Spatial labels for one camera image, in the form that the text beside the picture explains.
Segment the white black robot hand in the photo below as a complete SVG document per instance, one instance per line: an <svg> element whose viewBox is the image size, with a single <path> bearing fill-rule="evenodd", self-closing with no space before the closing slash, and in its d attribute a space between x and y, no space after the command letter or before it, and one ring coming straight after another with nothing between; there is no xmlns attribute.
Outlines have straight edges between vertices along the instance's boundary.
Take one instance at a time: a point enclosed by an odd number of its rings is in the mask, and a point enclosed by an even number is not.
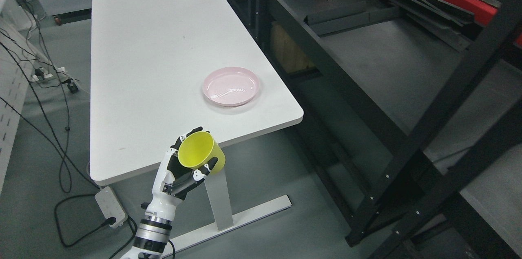
<svg viewBox="0 0 522 259"><path fill-rule="evenodd" d="M219 157L199 162L196 168L183 166L179 161L181 144L185 143L189 136L200 131L203 131L201 126L179 136L175 144L166 151L153 183L153 199L146 206L141 223L148 220L153 223L171 224L177 206L184 201L188 192L203 184L205 179L216 171Z"/></svg>

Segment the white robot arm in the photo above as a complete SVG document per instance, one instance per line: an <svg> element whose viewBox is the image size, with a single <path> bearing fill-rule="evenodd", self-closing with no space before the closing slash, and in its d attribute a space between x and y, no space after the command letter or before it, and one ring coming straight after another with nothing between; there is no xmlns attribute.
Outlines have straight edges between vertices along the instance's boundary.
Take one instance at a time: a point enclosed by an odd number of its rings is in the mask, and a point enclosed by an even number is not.
<svg viewBox="0 0 522 259"><path fill-rule="evenodd" d="M172 248L175 257L175 245L170 240L172 221L154 215L145 215L140 220L133 245L121 259L162 259L166 246Z"/></svg>

